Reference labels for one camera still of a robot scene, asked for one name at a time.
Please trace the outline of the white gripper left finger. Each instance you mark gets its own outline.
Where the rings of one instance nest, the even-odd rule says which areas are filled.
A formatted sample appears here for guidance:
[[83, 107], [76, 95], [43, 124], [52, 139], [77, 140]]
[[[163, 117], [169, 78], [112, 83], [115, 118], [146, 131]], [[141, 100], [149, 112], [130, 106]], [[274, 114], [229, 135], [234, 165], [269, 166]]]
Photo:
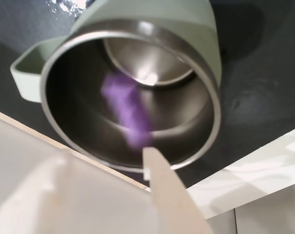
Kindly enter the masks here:
[[69, 150], [37, 165], [0, 205], [0, 234], [58, 234], [72, 175]]

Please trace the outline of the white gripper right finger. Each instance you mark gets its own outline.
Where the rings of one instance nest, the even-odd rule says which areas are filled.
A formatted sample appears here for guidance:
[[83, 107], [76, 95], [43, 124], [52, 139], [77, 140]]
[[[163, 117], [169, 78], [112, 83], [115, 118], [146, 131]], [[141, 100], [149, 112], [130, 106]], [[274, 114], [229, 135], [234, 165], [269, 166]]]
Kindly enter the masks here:
[[143, 149], [143, 174], [144, 180], [149, 181], [161, 234], [213, 233], [181, 179], [158, 149]]

